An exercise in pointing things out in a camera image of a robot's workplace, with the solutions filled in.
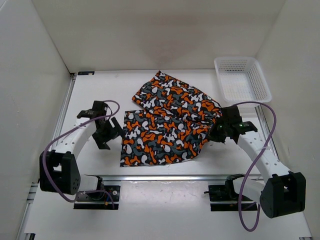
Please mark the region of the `orange camouflage shorts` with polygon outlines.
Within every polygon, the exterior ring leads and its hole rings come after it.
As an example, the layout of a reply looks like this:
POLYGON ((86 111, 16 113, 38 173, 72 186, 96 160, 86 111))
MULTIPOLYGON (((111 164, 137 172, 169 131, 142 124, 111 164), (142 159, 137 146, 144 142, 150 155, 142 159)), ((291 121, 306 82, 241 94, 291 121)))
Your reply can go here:
POLYGON ((124 113, 121 167, 182 163, 197 157, 222 117, 221 105, 198 88, 158 71, 124 113))

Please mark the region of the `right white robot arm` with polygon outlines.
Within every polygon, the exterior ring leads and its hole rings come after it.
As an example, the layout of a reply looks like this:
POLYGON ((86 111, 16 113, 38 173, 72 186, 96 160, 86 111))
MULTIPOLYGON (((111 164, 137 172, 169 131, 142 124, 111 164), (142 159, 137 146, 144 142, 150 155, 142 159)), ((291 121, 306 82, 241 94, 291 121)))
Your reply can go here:
POLYGON ((260 172, 263 183, 247 178, 244 174, 227 177, 224 193, 230 200, 242 194, 256 202, 269 218, 277 218, 305 210, 306 178, 300 172, 293 172, 280 162, 267 148, 258 129, 250 121, 243 121, 236 105, 222 108, 222 117, 209 133, 213 142, 224 143, 233 140, 252 160, 260 172))

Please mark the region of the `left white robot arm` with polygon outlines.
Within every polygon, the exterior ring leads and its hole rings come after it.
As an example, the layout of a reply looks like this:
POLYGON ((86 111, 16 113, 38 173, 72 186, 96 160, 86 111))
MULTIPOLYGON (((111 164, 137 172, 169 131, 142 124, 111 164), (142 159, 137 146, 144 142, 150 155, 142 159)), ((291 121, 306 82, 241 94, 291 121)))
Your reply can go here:
POLYGON ((80 174, 77 158, 89 138, 93 138, 98 149, 109 150, 108 142, 124 135, 115 118, 117 112, 109 107, 109 103, 109 100, 95 100, 90 109, 78 113, 71 130, 45 147, 39 157, 42 191, 58 193, 68 202, 72 202, 69 195, 87 195, 93 200, 106 195, 101 177, 80 174))

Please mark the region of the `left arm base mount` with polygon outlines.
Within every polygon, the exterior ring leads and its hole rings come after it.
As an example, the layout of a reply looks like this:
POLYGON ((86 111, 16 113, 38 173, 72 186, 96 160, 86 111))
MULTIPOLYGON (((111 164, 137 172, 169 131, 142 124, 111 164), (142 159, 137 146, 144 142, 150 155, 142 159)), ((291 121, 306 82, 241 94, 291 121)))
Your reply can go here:
POLYGON ((98 190, 104 192, 89 193, 80 195, 77 201, 73 204, 74 210, 118 210, 121 185, 112 181, 104 181, 103 178, 98 178, 98 190))

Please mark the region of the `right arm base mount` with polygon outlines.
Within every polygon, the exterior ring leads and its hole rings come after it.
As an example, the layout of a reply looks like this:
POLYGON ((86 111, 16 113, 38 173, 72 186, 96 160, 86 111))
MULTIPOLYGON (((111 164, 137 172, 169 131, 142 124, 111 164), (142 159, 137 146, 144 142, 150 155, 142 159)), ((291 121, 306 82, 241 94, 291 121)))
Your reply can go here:
MULTIPOLYGON (((209 185, 208 190, 203 192, 209 196, 211 212, 237 212, 238 197, 231 198, 224 185, 209 185)), ((242 197, 242 211, 257 211, 257 204, 246 196, 242 197)))

